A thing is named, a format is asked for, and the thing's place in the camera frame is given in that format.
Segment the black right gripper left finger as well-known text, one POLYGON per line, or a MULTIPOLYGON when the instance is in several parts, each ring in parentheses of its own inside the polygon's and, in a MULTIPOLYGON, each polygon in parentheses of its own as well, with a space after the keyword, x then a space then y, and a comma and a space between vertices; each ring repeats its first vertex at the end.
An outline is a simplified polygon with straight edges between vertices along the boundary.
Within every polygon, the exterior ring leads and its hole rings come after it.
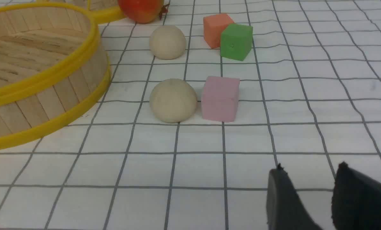
POLYGON ((269 230, 320 230, 305 209, 281 164, 268 173, 266 198, 269 230))

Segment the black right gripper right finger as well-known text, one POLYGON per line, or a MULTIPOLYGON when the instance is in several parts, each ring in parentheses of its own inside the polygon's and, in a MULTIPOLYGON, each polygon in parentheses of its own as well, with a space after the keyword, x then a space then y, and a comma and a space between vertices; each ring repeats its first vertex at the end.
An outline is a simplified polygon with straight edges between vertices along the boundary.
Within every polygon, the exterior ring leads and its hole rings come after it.
POLYGON ((381 183, 340 163, 331 213, 337 230, 381 230, 381 183))

